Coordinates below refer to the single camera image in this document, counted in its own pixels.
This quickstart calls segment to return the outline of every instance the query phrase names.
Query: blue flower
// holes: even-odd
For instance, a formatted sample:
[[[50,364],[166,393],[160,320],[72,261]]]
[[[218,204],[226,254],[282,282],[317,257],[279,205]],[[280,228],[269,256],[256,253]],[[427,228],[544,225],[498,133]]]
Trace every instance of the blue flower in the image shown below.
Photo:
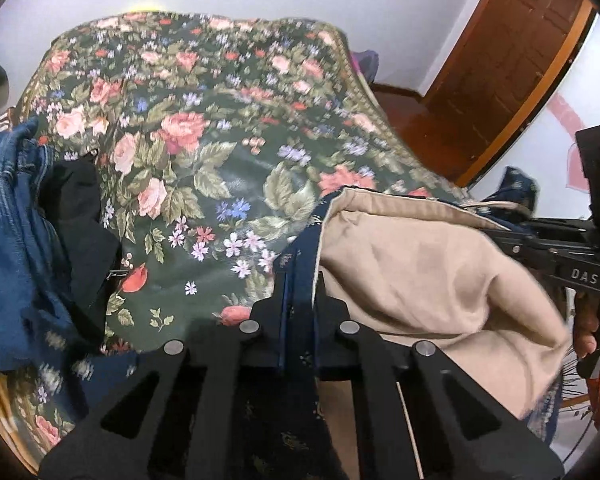
[[[142,97],[138,99],[138,104],[136,105],[136,110],[138,110],[139,112],[145,112],[148,107],[149,107],[149,103],[147,103],[146,99],[144,99]]]
[[[234,205],[231,208],[231,216],[244,220],[247,218],[247,211],[249,209],[251,209],[251,204],[245,201],[245,199],[239,198],[234,202]]]
[[[218,215],[219,222],[225,222],[229,216],[232,216],[231,209],[227,202],[222,201],[216,206],[216,215]]]

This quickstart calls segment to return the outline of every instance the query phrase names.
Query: reddish brown floor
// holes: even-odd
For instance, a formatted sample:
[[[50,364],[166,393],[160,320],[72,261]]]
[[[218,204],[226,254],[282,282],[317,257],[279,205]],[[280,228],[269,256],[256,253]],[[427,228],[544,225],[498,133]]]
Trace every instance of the reddish brown floor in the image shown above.
[[[443,123],[413,97],[385,92],[375,92],[375,96],[391,126],[424,166],[449,180],[469,167],[471,161],[452,124]]]

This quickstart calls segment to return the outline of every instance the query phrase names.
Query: silver bolt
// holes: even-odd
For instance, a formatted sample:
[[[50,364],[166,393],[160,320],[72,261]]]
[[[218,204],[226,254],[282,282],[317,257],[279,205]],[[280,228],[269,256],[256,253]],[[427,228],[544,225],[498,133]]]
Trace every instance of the silver bolt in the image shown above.
[[[360,330],[360,325],[355,321],[347,320],[340,324],[340,331],[343,334],[357,334]]]
[[[169,355],[178,355],[184,350],[184,343],[177,339],[172,339],[164,344],[164,353]]]
[[[416,343],[416,352],[420,355],[430,356],[436,351],[436,346],[431,341],[418,341]]]
[[[254,319],[245,319],[240,323],[240,332],[245,334],[253,334],[258,331],[260,324]]]

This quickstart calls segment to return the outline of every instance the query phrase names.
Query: black garment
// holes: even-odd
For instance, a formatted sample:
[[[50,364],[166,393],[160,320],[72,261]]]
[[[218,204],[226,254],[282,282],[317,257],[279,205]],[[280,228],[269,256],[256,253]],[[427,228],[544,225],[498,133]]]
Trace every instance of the black garment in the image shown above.
[[[83,337],[99,344],[107,300],[116,287],[107,277],[118,268],[122,247],[100,224],[100,182],[93,157],[56,162],[40,190],[40,206],[71,267],[72,319]]]

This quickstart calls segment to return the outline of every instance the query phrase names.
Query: blue denim garment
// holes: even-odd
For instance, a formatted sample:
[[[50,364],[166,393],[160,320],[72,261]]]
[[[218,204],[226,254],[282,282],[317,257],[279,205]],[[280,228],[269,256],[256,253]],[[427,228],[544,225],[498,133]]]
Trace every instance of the blue denim garment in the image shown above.
[[[33,363],[45,386],[79,418],[124,380],[134,353],[104,357],[80,338],[66,306],[68,267],[38,193],[53,151],[33,136],[37,119],[0,132],[0,371]]]

